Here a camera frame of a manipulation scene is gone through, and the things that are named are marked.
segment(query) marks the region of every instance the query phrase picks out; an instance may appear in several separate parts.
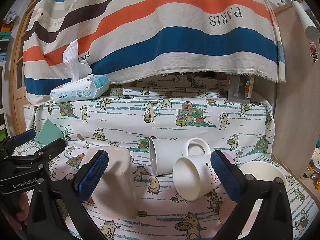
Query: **human hand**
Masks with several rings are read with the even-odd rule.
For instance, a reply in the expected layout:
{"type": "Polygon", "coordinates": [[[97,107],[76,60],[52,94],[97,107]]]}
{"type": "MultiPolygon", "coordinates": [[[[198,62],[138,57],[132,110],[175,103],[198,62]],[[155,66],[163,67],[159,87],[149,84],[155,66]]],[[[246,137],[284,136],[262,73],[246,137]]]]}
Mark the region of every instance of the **human hand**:
{"type": "MultiPolygon", "coordinates": [[[[19,207],[21,208],[21,210],[16,214],[17,220],[20,222],[24,222],[25,225],[28,224],[28,215],[29,215],[29,203],[28,203],[28,195],[27,193],[23,192],[20,194],[19,197],[19,207]]],[[[5,210],[2,210],[2,213],[4,214],[5,218],[7,219],[7,221],[9,222],[9,224],[17,230],[21,230],[22,227],[20,225],[20,223],[14,218],[12,217],[8,212],[6,212],[5,210]]]]}

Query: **striped curtain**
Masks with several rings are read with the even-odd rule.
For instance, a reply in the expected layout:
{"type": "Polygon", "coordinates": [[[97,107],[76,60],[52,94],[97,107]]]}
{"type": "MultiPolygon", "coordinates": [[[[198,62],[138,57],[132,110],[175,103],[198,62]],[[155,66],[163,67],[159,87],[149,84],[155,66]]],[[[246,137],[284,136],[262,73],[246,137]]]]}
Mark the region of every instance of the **striped curtain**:
{"type": "Polygon", "coordinates": [[[70,81],[62,54],[75,39],[79,61],[113,83],[199,71],[285,81],[267,0],[38,0],[26,35],[25,85],[33,105],[70,81]]]}

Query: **textured blue pad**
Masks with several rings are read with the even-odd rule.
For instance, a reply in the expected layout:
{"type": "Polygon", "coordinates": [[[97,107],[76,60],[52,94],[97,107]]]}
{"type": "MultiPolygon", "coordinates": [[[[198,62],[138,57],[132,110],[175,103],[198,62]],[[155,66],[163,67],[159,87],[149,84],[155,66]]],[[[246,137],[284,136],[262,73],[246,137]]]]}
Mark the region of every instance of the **textured blue pad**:
{"type": "Polygon", "coordinates": [[[22,134],[16,135],[14,137],[14,146],[19,147],[22,144],[31,141],[32,139],[34,139],[36,137],[36,131],[33,129],[30,129],[28,131],[25,131],[22,134]]]}
{"type": "Polygon", "coordinates": [[[240,185],[231,171],[227,168],[217,152],[211,154],[211,166],[221,181],[229,198],[237,203],[241,200],[240,185]]]}
{"type": "Polygon", "coordinates": [[[108,153],[103,151],[95,163],[91,166],[87,174],[84,176],[78,186],[78,199],[80,202],[88,200],[94,189],[96,188],[99,180],[101,179],[104,171],[108,167],[109,156],[108,153]]]}

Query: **blue gripper pad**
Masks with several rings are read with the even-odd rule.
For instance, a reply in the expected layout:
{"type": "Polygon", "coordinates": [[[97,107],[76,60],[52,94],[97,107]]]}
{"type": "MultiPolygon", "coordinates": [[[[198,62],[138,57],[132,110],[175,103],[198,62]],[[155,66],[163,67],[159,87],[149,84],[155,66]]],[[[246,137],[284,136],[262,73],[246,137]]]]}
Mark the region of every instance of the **blue gripper pad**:
{"type": "Polygon", "coordinates": [[[245,187],[245,177],[242,171],[235,164],[231,164],[220,150],[211,154],[211,166],[229,198],[239,203],[245,187]]]}
{"type": "Polygon", "coordinates": [[[83,179],[80,181],[77,187],[78,199],[80,202],[86,201],[91,197],[104,171],[108,167],[108,164],[109,164],[108,153],[106,151],[99,150],[96,153],[96,155],[90,160],[89,163],[84,164],[81,167],[81,169],[82,168],[84,169],[89,168],[89,169],[87,173],[83,176],[83,179]]]}
{"type": "Polygon", "coordinates": [[[36,131],[33,129],[30,129],[28,131],[25,131],[22,134],[16,135],[13,139],[14,141],[14,146],[15,147],[19,147],[22,144],[31,141],[32,139],[34,139],[36,137],[36,131]]]}

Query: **panda figurine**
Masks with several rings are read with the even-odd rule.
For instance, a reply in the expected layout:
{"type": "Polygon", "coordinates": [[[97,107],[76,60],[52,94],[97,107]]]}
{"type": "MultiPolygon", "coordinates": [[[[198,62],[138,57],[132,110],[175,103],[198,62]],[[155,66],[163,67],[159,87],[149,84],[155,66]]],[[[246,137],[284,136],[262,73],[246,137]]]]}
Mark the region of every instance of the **panda figurine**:
{"type": "Polygon", "coordinates": [[[279,7],[281,7],[281,6],[283,6],[283,5],[285,5],[285,2],[284,2],[283,0],[281,0],[281,1],[278,2],[278,6],[279,6],[279,7]]]}

